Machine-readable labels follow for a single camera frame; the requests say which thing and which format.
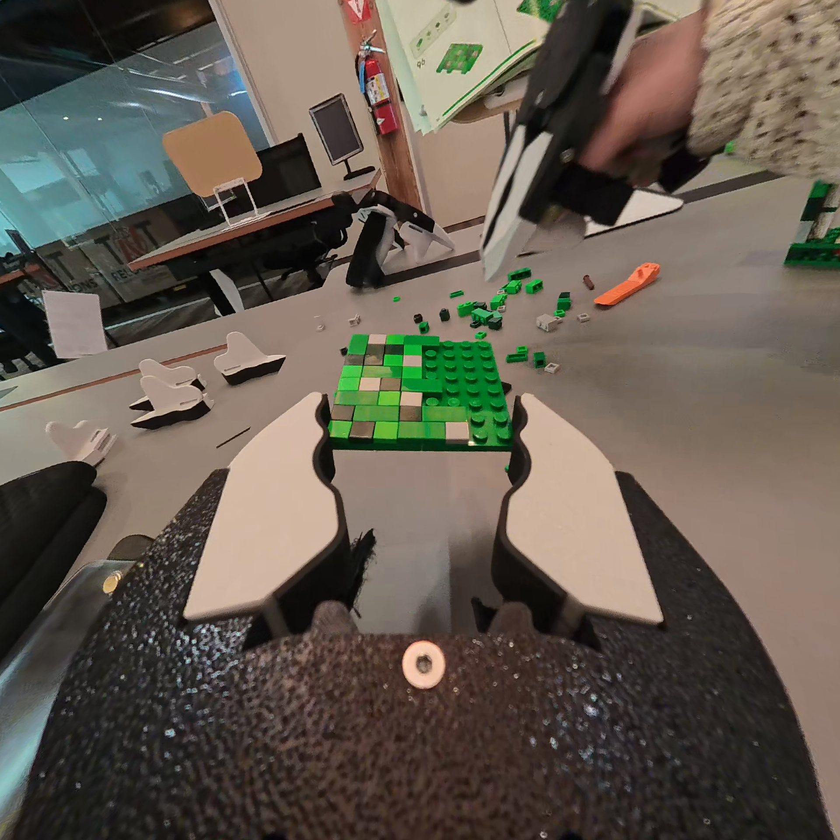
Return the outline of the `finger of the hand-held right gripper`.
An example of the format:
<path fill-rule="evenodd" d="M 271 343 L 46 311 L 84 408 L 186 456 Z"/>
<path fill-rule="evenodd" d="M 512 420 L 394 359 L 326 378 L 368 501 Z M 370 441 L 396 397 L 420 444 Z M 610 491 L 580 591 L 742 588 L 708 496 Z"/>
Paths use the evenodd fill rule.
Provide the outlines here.
<path fill-rule="evenodd" d="M 537 231 L 541 218 L 541 211 L 536 204 L 539 198 L 538 177 L 543 173 L 543 158 L 549 147 L 549 133 L 541 132 L 530 139 L 526 131 L 526 147 L 518 168 L 518 193 L 521 197 L 518 209 L 519 226 L 508 247 L 507 259 L 496 277 L 501 275 Z"/>
<path fill-rule="evenodd" d="M 518 168 L 526 147 L 526 130 L 517 124 L 502 159 L 490 196 L 480 253 L 484 279 L 491 281 L 503 267 L 508 247 L 517 232 L 518 209 L 522 202 L 518 193 Z"/>

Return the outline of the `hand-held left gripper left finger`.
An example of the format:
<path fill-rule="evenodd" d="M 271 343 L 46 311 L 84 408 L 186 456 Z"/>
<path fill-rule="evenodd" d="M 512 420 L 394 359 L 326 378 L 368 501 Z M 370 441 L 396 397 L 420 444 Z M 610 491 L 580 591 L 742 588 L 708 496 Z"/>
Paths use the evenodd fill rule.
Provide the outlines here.
<path fill-rule="evenodd" d="M 351 545 L 329 409 L 325 394 L 306 395 L 231 461 L 185 623 L 261 616 L 274 635 L 302 634 L 322 602 L 345 600 Z"/>

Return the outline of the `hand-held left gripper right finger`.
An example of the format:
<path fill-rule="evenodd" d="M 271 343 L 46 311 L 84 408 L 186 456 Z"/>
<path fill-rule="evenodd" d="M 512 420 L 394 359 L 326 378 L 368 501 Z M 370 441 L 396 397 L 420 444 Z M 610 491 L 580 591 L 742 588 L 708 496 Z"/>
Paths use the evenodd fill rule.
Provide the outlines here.
<path fill-rule="evenodd" d="M 490 562 L 504 602 L 544 634 L 576 635 L 592 616 L 665 620 L 613 465 L 535 395 L 515 399 L 510 489 Z"/>

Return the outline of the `pile of lego pieces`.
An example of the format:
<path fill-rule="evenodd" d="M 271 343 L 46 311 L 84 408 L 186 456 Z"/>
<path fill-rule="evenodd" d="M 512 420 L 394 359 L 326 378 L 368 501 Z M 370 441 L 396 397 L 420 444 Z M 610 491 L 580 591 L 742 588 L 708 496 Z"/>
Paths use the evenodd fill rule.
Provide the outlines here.
<path fill-rule="evenodd" d="M 537 311 L 532 311 L 533 300 L 526 291 L 539 291 L 539 280 L 522 285 L 512 282 L 493 289 L 494 297 L 480 293 L 474 301 L 468 290 L 426 287 L 431 278 L 379 289 L 342 287 L 347 291 L 344 297 L 335 297 L 338 288 L 327 289 L 327 297 L 297 321 L 298 338 L 309 352 L 319 342 L 317 357 L 325 360 L 332 352 L 341 364 L 350 339 L 358 333 L 428 333 L 453 341 L 485 340 L 494 353 L 500 351 L 502 368 L 527 364 L 554 373 L 560 369 L 562 341 L 585 346 L 599 337 L 600 324 L 591 312 L 544 312 L 541 301 L 536 301 Z"/>

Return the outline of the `green lego baseplate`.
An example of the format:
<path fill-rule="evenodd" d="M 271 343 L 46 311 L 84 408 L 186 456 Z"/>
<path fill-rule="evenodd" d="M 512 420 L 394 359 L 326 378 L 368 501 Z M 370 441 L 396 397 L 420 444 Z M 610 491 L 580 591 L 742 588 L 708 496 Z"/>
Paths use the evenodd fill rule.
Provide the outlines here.
<path fill-rule="evenodd" d="M 506 386 L 485 340 L 355 334 L 333 395 L 337 450 L 509 452 Z"/>

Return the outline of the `green lego tower build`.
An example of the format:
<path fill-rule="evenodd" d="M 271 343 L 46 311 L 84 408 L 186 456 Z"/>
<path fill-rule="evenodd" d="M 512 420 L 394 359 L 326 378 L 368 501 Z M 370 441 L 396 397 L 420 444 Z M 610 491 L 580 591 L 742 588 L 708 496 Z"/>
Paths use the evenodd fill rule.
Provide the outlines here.
<path fill-rule="evenodd" d="M 839 184 L 813 183 L 784 265 L 839 269 Z"/>

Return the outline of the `lego instruction booklet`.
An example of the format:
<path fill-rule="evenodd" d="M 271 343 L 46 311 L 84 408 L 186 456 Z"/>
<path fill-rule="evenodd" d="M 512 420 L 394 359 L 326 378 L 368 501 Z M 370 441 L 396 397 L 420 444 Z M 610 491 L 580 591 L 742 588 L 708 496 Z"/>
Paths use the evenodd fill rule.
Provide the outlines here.
<path fill-rule="evenodd" d="M 508 81 L 529 78 L 561 1 L 377 2 L 386 50 L 415 131 L 442 129 Z M 698 10 L 700 2 L 646 1 L 643 34 Z"/>

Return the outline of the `person's right hand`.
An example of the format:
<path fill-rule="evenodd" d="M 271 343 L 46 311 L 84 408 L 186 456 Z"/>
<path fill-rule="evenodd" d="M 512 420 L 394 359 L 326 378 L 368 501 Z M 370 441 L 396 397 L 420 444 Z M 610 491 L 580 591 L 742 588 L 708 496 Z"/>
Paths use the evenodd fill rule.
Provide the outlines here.
<path fill-rule="evenodd" d="M 687 131 L 706 61 L 706 9 L 636 41 L 610 90 L 601 124 L 578 164 L 647 186 L 658 180 L 675 138 Z"/>

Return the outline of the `spare black white gripper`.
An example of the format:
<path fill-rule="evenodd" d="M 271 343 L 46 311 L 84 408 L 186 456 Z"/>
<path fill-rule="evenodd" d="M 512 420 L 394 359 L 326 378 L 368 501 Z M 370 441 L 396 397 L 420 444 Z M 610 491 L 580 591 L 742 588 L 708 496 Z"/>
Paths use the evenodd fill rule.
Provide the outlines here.
<path fill-rule="evenodd" d="M 455 251 L 455 242 L 430 216 L 387 192 L 370 189 L 353 213 L 363 225 L 345 276 L 353 289 L 384 284 L 383 267 L 393 247 L 413 264 L 426 256 L 432 243 Z"/>

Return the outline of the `orange brick separator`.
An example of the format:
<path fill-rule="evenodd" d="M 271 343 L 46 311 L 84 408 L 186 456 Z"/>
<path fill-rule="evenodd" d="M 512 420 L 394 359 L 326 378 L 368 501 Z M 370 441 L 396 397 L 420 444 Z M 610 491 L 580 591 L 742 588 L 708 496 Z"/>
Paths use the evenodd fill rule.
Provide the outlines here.
<path fill-rule="evenodd" d="M 596 297 L 594 304 L 600 308 L 615 306 L 654 283 L 659 277 L 660 270 L 659 264 L 651 262 L 638 266 L 625 281 Z"/>

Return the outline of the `white wedge part black base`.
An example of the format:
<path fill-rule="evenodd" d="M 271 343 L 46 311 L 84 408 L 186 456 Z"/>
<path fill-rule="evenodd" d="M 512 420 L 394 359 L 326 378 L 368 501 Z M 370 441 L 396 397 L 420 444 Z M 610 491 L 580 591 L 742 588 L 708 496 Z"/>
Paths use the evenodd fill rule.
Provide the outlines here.
<path fill-rule="evenodd" d="M 243 333 L 234 331 L 227 334 L 226 351 L 213 363 L 225 382 L 236 386 L 279 372 L 286 359 L 285 354 L 263 353 Z"/>
<path fill-rule="evenodd" d="M 140 362 L 139 370 L 142 377 L 153 376 L 171 386 L 191 385 L 202 392 L 207 390 L 204 378 L 189 365 L 166 366 L 155 360 L 147 359 Z"/>
<path fill-rule="evenodd" d="M 132 420 L 130 425 L 134 428 L 153 431 L 194 421 L 214 406 L 214 401 L 194 385 L 171 385 L 153 375 L 142 376 L 140 385 L 152 410 Z"/>
<path fill-rule="evenodd" d="M 90 421 L 75 426 L 53 421 L 46 425 L 48 440 L 58 448 L 67 461 L 78 461 L 98 467 L 115 444 L 117 436 L 107 428 L 99 428 Z"/>

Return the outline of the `red fire extinguisher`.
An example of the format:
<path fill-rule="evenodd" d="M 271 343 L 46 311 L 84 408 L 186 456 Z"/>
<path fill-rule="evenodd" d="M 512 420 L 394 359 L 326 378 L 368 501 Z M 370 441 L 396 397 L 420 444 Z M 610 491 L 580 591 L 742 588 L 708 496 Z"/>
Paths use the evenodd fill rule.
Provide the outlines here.
<path fill-rule="evenodd" d="M 360 42 L 355 59 L 355 72 L 375 131 L 378 136 L 385 137 L 397 132 L 400 129 L 400 123 L 382 63 L 377 58 L 385 51 L 374 46 L 372 40 L 371 35 Z"/>

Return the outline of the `black portrait monitor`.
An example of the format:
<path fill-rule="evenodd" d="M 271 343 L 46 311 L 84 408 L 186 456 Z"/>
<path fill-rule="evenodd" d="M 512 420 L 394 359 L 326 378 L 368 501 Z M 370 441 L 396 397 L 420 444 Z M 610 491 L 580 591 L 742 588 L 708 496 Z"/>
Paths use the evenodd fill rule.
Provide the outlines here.
<path fill-rule="evenodd" d="M 350 167 L 350 159 L 363 152 L 364 146 L 343 93 L 340 92 L 311 107 L 309 114 L 330 164 L 344 165 L 345 181 L 375 172 L 372 165 L 358 170 Z"/>

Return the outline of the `black office chair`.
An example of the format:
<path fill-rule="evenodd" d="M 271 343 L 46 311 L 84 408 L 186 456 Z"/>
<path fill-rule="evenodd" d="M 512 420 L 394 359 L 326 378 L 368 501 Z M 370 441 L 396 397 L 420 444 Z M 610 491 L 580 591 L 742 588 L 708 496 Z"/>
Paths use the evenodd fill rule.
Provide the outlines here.
<path fill-rule="evenodd" d="M 321 288 L 324 278 L 319 267 L 347 243 L 352 222 L 350 205 L 342 199 L 338 205 L 277 225 L 261 262 L 268 270 L 280 270 L 283 277 L 301 271 L 308 279 L 307 290 Z"/>

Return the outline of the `black desk monitor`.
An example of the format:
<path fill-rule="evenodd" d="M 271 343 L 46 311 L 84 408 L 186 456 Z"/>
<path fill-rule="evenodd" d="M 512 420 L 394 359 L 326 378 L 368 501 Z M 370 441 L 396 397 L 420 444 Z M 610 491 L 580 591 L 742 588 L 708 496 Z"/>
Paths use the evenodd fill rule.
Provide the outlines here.
<path fill-rule="evenodd" d="M 258 151 L 257 156 L 262 172 L 248 187 L 259 208 L 317 191 L 322 186 L 302 133 Z"/>

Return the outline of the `wooden desk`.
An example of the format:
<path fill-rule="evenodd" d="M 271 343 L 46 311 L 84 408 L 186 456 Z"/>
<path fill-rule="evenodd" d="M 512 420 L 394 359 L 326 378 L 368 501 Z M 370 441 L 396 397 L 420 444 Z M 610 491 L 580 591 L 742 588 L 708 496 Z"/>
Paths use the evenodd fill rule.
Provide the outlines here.
<path fill-rule="evenodd" d="M 324 187 L 304 195 L 294 196 L 266 207 L 256 216 L 241 214 L 231 222 L 225 222 L 207 229 L 185 234 L 167 245 L 129 262 L 132 271 L 139 271 L 152 266 L 162 265 L 175 258 L 184 257 L 200 250 L 221 245 L 245 235 L 252 235 L 260 230 L 288 223 L 299 217 L 308 216 L 334 206 L 334 199 L 342 194 L 355 196 L 365 194 L 377 186 L 383 176 L 382 168 L 362 173 L 349 181 L 343 182 L 339 189 L 328 191 Z"/>

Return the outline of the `white paper sheet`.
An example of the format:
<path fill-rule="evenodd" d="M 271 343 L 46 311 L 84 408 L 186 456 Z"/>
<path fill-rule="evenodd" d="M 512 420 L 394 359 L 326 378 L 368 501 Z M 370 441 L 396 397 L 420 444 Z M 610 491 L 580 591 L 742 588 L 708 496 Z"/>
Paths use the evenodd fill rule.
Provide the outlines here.
<path fill-rule="evenodd" d="M 75 360 L 108 351 L 98 295 L 44 290 L 42 300 L 57 358 Z"/>

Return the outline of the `beige board on acrylic stand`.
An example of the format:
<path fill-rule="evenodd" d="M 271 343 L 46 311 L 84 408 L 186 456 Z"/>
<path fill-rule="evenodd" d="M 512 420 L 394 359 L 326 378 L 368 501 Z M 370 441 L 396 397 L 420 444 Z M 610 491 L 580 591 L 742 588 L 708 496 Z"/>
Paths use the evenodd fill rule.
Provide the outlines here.
<path fill-rule="evenodd" d="M 165 152 L 190 190 L 201 198 L 213 198 L 230 228 L 261 219 L 249 184 L 259 179 L 263 166 L 243 124 L 231 112 L 220 112 L 165 133 Z M 243 188 L 250 207 L 239 220 L 232 220 L 223 194 Z"/>

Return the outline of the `wooden post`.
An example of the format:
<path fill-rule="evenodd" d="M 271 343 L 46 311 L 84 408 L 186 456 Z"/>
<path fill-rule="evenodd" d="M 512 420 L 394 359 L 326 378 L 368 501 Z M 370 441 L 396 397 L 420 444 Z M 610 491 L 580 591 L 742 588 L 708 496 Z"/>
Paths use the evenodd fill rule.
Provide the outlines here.
<path fill-rule="evenodd" d="M 385 78 L 386 86 L 392 95 L 391 102 L 394 106 L 397 131 L 387 135 L 380 135 L 375 127 L 368 102 L 364 94 L 361 94 L 362 112 L 368 127 L 373 131 L 376 141 L 376 151 L 379 156 L 382 176 L 385 179 L 387 191 L 395 198 L 409 203 L 420 209 L 424 208 L 424 202 L 417 183 L 417 174 L 412 156 L 412 148 L 408 129 L 410 126 L 402 114 L 402 96 L 393 72 L 391 59 L 386 51 L 385 39 L 382 33 L 382 21 L 376 1 L 367 3 L 371 16 L 368 19 L 357 21 L 351 16 L 349 5 L 345 1 L 337 2 L 340 11 L 346 39 L 349 44 L 351 72 L 354 81 L 358 81 L 355 74 L 355 61 L 360 47 L 364 41 L 369 40 L 371 45 L 383 49 L 385 53 L 375 54 L 380 62 Z"/>

